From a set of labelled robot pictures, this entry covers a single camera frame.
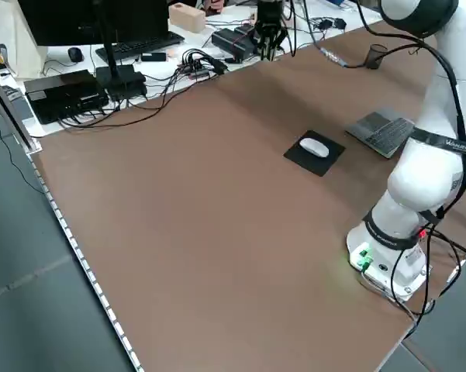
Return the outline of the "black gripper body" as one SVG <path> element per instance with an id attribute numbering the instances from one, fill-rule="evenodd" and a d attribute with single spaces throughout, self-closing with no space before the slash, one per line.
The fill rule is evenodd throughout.
<path id="1" fill-rule="evenodd" d="M 258 0 L 257 21 L 261 24 L 280 24 L 283 7 L 282 0 Z"/>

